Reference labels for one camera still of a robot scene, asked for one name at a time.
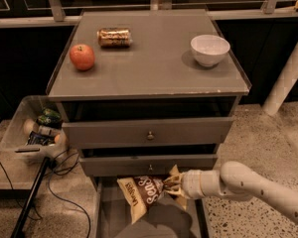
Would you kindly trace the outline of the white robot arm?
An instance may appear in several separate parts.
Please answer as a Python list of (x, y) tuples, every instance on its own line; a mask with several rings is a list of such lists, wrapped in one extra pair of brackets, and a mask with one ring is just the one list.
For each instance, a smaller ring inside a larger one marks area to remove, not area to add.
[(256, 197), (298, 225), (298, 191), (271, 181), (239, 162), (226, 162), (219, 170), (174, 173), (164, 181), (165, 190), (185, 199), (215, 196), (230, 200)]

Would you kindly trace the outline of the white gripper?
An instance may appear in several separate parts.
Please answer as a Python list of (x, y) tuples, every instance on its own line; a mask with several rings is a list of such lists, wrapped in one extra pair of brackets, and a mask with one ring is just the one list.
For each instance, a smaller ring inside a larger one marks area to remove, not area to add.
[(201, 199), (220, 196), (222, 192), (220, 172), (189, 170), (182, 175), (173, 175), (164, 180), (164, 190), (174, 196)]

